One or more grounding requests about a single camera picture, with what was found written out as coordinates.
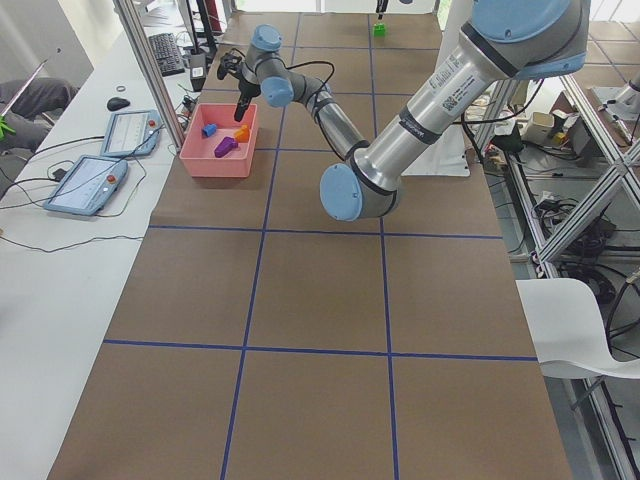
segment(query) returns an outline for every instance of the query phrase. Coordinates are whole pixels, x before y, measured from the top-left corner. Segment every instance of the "table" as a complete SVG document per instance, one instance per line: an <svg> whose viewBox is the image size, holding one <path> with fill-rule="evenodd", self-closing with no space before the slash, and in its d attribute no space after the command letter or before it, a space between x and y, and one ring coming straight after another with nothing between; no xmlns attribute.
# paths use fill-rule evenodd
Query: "table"
<svg viewBox="0 0 640 480"><path fill-rule="evenodd" d="M177 105L184 96L178 84L188 86L189 75L166 80ZM126 91L116 92L118 85ZM130 99L130 109L155 108L124 35L41 148L104 135L110 115L105 105L113 96ZM51 150L34 157L19 178L42 177L49 165L99 151L99 141ZM174 156L169 136L161 133L154 153L141 160L147 178L119 217L71 218L32 205L0 210L0 228L9 239L46 249L96 236L142 237ZM121 211L142 176L135 162L130 167L104 214ZM50 182L23 185L34 199L46 198L52 189ZM0 207L25 200L12 188ZM139 247L139 241L110 240L44 254L0 242L0 477L47 476Z"/></svg>
<svg viewBox="0 0 640 480"><path fill-rule="evenodd" d="M271 23L287 61L330 59L370 137L439 45L430 16L374 21L241 15L226 38ZM48 478L571 478L482 169L338 223L306 112L257 103L248 179L173 163Z"/></svg>

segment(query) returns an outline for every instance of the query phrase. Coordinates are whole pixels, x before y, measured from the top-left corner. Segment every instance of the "white chair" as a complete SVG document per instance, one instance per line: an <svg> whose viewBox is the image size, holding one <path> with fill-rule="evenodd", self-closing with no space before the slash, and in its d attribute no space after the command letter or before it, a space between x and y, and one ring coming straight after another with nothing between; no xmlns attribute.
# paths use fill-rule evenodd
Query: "white chair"
<svg viewBox="0 0 640 480"><path fill-rule="evenodd" d="M543 375L640 379L640 359L619 362L611 356L598 303L587 285L571 278L516 284Z"/></svg>

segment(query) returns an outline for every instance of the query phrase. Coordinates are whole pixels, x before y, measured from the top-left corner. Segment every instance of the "keyboard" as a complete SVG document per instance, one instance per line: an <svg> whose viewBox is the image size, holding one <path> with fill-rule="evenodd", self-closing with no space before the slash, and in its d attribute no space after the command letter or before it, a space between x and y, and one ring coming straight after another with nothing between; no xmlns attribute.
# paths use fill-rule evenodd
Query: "keyboard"
<svg viewBox="0 0 640 480"><path fill-rule="evenodd" d="M151 35L149 43L163 77L184 72L182 55L180 55L176 39L171 33Z"/></svg>

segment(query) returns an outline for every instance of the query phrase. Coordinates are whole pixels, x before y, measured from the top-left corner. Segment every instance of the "pink plastic bin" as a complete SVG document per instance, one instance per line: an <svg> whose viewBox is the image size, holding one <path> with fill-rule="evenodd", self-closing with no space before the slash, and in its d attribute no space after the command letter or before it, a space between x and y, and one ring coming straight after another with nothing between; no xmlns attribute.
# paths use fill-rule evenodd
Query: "pink plastic bin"
<svg viewBox="0 0 640 480"><path fill-rule="evenodd" d="M233 119L235 110L235 104L199 103L196 105L187 138L180 151L180 160L192 177L245 178L249 176L258 136L258 109L255 104L249 105L242 122L236 122ZM202 127L210 123L215 123L218 130L210 137L206 137L202 133ZM242 125L249 125L251 130L249 142L240 143L238 148L231 150L224 157L216 158L213 152L222 139L233 137Z"/></svg>

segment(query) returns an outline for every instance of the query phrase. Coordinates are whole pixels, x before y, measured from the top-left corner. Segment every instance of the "label sticker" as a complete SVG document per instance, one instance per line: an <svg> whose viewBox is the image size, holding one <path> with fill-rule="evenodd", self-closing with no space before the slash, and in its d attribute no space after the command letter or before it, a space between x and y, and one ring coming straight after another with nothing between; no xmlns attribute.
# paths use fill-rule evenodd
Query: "label sticker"
<svg viewBox="0 0 640 480"><path fill-rule="evenodd" d="M457 117L484 90L484 82L475 75L468 75L457 87L450 89L442 102L442 108L452 117Z"/></svg>
<svg viewBox="0 0 640 480"><path fill-rule="evenodd" d="M429 85L431 85L433 90L442 88L449 80L451 80L451 77L453 77L460 68L460 62L458 59L453 55L449 55L449 58L447 58L442 65L438 67L438 70L431 75L431 78L429 78Z"/></svg>

